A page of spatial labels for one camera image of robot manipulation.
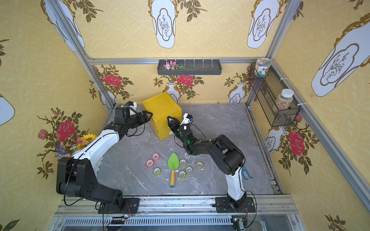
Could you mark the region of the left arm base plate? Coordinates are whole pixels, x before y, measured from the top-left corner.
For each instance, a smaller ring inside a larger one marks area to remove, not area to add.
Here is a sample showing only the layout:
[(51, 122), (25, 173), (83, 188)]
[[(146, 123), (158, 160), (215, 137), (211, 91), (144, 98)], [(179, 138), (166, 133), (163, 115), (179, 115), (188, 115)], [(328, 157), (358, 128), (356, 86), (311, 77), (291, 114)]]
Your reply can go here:
[(98, 209), (99, 214), (136, 214), (140, 199), (137, 197), (119, 198), (115, 203), (103, 203)]

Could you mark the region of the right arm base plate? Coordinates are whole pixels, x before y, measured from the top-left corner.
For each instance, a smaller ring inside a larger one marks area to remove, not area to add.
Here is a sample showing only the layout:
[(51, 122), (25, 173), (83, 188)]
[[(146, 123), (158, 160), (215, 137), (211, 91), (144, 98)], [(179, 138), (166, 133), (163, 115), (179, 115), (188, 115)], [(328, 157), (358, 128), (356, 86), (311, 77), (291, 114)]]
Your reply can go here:
[(217, 213), (254, 213), (256, 212), (255, 205), (252, 197), (242, 197), (238, 201), (231, 197), (217, 197), (212, 207), (216, 208)]

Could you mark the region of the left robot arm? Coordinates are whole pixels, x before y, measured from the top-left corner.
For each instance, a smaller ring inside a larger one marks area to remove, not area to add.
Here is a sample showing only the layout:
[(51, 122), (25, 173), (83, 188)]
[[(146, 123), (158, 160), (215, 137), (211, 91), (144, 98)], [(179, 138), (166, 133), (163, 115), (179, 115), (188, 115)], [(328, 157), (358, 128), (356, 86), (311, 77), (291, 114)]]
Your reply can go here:
[(116, 112), (113, 122), (106, 125), (100, 135), (82, 151), (72, 157), (63, 157), (57, 166), (56, 192), (63, 196), (75, 196), (122, 210), (125, 202), (122, 191), (109, 188), (97, 181), (94, 165), (124, 136), (128, 130), (145, 125), (153, 114), (146, 110), (137, 112), (124, 108)]

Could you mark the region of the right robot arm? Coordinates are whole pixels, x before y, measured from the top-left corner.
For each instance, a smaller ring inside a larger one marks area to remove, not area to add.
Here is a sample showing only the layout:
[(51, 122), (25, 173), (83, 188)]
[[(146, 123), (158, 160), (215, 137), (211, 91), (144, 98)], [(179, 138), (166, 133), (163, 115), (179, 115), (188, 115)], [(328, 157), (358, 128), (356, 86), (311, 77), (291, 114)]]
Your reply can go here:
[(191, 120), (187, 117), (180, 122), (177, 118), (168, 116), (167, 122), (171, 132), (183, 143), (188, 155), (209, 155), (225, 174), (230, 201), (236, 204), (245, 202), (247, 196), (240, 175), (245, 161), (243, 152), (223, 134), (210, 140), (196, 138), (191, 129)]

